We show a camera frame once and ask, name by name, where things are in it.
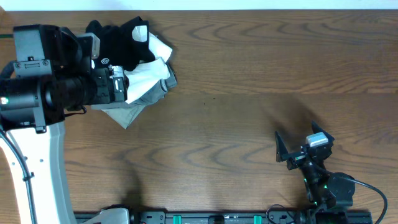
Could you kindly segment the black t-shirt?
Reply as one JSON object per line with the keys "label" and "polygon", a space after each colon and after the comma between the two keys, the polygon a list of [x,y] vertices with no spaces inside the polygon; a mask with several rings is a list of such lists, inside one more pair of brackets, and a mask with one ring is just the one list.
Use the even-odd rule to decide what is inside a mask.
{"label": "black t-shirt", "polygon": [[102,26],[93,20],[86,32],[93,33],[100,40],[99,57],[93,61],[95,68],[117,65],[132,71],[140,62],[155,60],[149,49],[149,22],[139,16],[121,26]]}

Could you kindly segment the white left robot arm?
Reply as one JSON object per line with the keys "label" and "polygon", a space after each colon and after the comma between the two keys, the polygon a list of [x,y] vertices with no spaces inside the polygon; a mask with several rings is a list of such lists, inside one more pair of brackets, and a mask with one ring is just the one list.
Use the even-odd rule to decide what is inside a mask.
{"label": "white left robot arm", "polygon": [[1,79],[1,149],[21,222],[129,223],[129,210],[118,206],[76,216],[63,158],[67,117],[127,99],[123,68],[93,68],[100,40],[92,33],[36,24],[15,27],[12,36],[16,77]]}

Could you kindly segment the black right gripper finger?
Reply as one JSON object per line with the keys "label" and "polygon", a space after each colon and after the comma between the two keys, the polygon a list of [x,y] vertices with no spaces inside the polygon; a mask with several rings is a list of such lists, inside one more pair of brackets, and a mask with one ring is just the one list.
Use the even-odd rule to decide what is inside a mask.
{"label": "black right gripper finger", "polygon": [[332,135],[330,135],[328,132],[326,132],[324,129],[322,129],[315,121],[312,121],[311,125],[312,125],[312,131],[314,134],[323,133],[326,136],[326,138],[328,139],[328,142],[333,142],[335,140]]}
{"label": "black right gripper finger", "polygon": [[283,139],[280,134],[275,132],[275,142],[276,142],[276,161],[283,162],[289,158],[289,152],[284,144]]}

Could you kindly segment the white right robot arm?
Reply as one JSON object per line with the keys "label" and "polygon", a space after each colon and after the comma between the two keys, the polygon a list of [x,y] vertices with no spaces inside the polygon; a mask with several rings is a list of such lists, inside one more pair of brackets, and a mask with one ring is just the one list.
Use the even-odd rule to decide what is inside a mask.
{"label": "white right robot arm", "polygon": [[324,161],[332,155],[335,139],[314,121],[312,131],[296,152],[289,152],[281,135],[275,132],[276,161],[286,162],[288,170],[301,171],[312,204],[312,208],[296,213],[294,222],[348,223],[346,210],[353,206],[354,178],[326,169]]}

